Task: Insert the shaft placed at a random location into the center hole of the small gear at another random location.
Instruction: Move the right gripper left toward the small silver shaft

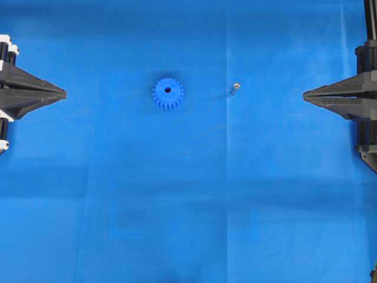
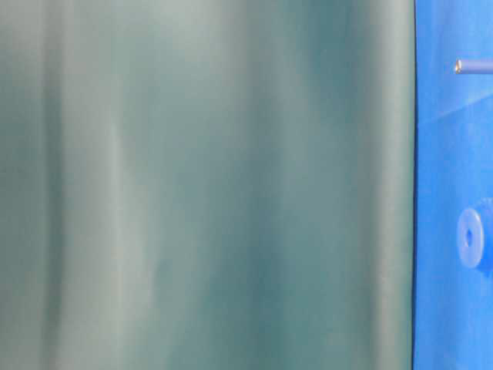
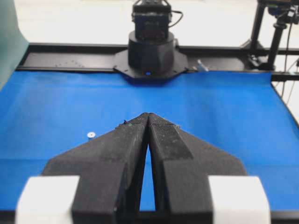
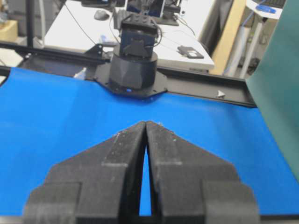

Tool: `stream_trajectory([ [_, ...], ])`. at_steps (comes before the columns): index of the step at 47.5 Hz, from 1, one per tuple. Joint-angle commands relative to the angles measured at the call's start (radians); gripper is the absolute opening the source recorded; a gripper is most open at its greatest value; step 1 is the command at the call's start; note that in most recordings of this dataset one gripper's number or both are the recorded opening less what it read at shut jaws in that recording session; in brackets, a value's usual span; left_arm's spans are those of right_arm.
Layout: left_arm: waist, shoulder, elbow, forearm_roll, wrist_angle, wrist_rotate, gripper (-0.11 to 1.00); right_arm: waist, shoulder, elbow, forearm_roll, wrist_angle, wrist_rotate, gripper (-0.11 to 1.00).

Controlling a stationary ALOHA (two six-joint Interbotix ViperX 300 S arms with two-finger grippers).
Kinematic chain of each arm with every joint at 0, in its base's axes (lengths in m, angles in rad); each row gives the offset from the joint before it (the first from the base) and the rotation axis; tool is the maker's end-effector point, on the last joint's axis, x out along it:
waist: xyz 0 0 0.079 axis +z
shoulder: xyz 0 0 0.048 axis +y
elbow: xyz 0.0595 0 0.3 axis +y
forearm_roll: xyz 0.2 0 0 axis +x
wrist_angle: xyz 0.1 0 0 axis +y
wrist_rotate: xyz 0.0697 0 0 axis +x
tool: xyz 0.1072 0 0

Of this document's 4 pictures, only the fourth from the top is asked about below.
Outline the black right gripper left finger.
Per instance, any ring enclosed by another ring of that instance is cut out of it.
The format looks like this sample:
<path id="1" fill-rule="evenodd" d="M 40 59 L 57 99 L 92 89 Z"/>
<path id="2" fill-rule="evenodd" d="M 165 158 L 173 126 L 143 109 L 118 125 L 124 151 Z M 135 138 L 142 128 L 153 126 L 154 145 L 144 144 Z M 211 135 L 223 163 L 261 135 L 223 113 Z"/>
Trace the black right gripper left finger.
<path id="1" fill-rule="evenodd" d="M 25 224 L 119 224 L 140 206 L 146 123 L 56 165 L 26 202 Z"/>

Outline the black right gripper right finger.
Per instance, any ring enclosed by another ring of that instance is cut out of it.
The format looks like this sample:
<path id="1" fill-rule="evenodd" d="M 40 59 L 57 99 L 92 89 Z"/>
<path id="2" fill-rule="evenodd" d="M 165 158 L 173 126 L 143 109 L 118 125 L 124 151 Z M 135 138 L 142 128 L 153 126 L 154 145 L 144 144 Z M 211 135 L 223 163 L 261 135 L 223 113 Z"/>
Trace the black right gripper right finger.
<path id="1" fill-rule="evenodd" d="M 252 189 L 230 162 L 146 123 L 155 210 L 162 224 L 257 224 Z"/>

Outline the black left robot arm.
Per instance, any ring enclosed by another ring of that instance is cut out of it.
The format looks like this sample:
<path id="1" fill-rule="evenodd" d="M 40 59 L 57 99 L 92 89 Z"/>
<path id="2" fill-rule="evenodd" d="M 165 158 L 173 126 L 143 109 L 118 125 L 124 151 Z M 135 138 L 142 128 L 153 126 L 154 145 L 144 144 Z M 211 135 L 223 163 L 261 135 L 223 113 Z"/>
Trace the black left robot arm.
<path id="1" fill-rule="evenodd" d="M 114 93 L 147 98 L 165 91 L 157 73 L 159 26 L 148 16 L 120 20 L 121 42 L 96 79 Z M 56 165 L 27 200 L 25 224 L 118 224 L 138 215 L 146 147 L 141 121 Z"/>

